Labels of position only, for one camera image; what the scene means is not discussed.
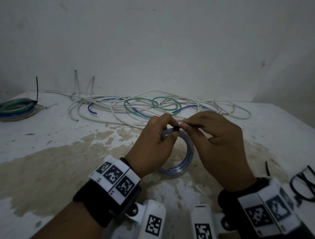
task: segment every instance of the table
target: table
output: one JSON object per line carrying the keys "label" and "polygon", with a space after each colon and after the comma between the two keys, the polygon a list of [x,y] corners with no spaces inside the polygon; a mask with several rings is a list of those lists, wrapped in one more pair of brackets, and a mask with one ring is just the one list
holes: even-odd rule
{"label": "table", "polygon": [[[18,97],[35,98],[34,92]],[[1,124],[0,139],[0,238],[29,238],[56,215],[87,176],[108,155],[124,156],[141,130],[121,125],[78,122],[67,115],[69,98],[41,93],[39,102],[51,106],[17,122]],[[315,129],[272,104],[237,103],[252,112],[247,120],[227,117],[243,130],[246,155],[256,176],[265,176],[268,161],[272,176],[286,183],[306,165],[315,168]],[[193,114],[193,109],[185,111]],[[111,113],[102,117],[115,120]],[[175,165],[186,153],[178,140],[167,165]],[[205,171],[198,154],[180,178],[146,176],[138,202],[153,199],[167,209],[163,238],[191,238],[189,210],[199,203],[219,212],[220,185]],[[315,205],[303,202],[301,218],[315,232]],[[131,238],[132,223],[112,222],[104,237]]]}

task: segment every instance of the hand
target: hand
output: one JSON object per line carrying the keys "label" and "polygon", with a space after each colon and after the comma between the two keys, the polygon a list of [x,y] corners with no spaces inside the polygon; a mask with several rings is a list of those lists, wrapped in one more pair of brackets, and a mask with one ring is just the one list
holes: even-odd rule
{"label": "hand", "polygon": [[[203,111],[184,119],[180,127],[194,142],[206,170],[225,190],[243,190],[256,182],[246,160],[243,133],[239,126],[220,114]],[[207,139],[198,128],[213,137]]]}
{"label": "hand", "polygon": [[140,178],[159,170],[170,157],[178,132],[171,133],[162,141],[162,130],[167,129],[168,124],[179,125],[170,114],[153,116],[125,156]]}

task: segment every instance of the person's right hand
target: person's right hand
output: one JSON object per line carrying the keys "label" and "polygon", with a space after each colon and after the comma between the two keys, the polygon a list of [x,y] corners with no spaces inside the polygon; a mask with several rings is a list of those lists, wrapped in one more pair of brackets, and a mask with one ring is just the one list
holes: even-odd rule
{"label": "person's right hand", "polygon": [[[203,111],[184,119],[180,127],[192,139],[206,170],[225,190],[243,190],[256,182],[246,160],[239,126],[220,114]],[[207,139],[198,128],[213,137]]]}

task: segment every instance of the person's left hand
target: person's left hand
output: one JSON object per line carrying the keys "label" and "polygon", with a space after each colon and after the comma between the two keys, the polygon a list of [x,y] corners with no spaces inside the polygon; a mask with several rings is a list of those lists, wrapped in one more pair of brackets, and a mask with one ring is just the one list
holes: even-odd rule
{"label": "person's left hand", "polygon": [[171,133],[162,141],[162,130],[167,129],[168,124],[173,127],[179,125],[170,114],[153,116],[125,156],[140,178],[159,170],[171,155],[178,132]]}

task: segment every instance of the transparent hose coil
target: transparent hose coil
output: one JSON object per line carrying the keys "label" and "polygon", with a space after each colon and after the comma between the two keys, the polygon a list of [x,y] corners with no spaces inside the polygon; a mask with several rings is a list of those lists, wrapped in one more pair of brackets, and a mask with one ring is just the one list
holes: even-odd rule
{"label": "transparent hose coil", "polygon": [[[161,134],[162,140],[164,140],[166,136],[168,136],[169,134],[171,134],[175,131],[177,131],[175,128],[163,130],[162,134]],[[185,141],[186,146],[187,146],[187,153],[186,153],[184,160],[179,165],[174,166],[172,168],[169,168],[169,169],[160,168],[159,169],[159,172],[161,174],[171,176],[171,177],[179,176],[187,170],[190,163],[192,162],[192,158],[193,158],[194,152],[195,152],[194,144],[193,144],[191,138],[189,137],[189,135],[183,130],[179,130],[178,133],[179,133],[179,137],[181,137]]]}

